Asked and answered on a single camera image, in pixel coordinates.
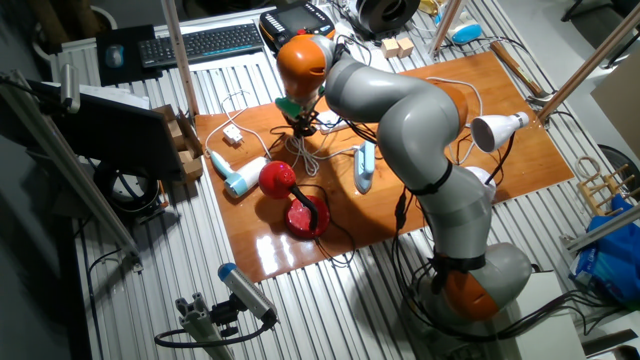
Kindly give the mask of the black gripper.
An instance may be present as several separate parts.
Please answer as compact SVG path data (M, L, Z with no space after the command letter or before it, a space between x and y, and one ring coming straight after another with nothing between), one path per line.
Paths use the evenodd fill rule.
M303 138L313 136L317 128L314 126L313 122L317 119L319 113L317 111L311 111L307 113L299 113L295 116L288 115L287 123L294 130L294 136L296 138Z

